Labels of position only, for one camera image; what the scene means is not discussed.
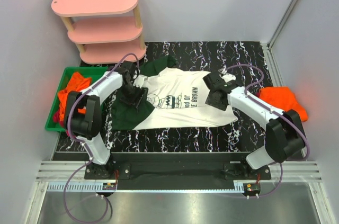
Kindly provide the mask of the white and green t-shirt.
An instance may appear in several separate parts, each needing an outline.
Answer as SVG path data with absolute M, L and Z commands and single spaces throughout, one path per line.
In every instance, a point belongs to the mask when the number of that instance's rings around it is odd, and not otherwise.
M 136 110 L 121 101 L 117 90 L 111 109 L 114 130 L 220 127 L 238 120 L 231 107 L 223 111 L 205 104 L 209 90 L 203 78 L 208 71 L 181 70 L 172 56 L 146 62 L 139 71 L 148 77 L 142 85 L 148 89 L 147 99 Z

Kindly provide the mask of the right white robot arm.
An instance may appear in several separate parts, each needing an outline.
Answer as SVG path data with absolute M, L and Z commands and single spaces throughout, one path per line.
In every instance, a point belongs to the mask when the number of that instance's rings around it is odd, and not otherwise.
M 223 111 L 227 107 L 236 108 L 264 129 L 264 146 L 246 156 L 251 169 L 271 163 L 281 164 L 307 147 L 301 119 L 295 110 L 284 111 L 268 105 L 235 80 L 226 82 L 218 72 L 209 73 L 203 81 L 209 89 L 207 105 Z

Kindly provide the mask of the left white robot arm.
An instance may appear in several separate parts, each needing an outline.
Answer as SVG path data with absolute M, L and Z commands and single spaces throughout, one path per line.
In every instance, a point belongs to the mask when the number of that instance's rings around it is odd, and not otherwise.
M 100 131 L 102 103 L 115 91 L 122 91 L 122 102 L 139 108 L 148 89 L 137 81 L 139 69 L 130 61 L 110 67 L 95 83 L 67 95 L 64 128 L 74 141 L 80 142 L 93 164 L 105 165 L 110 158 Z

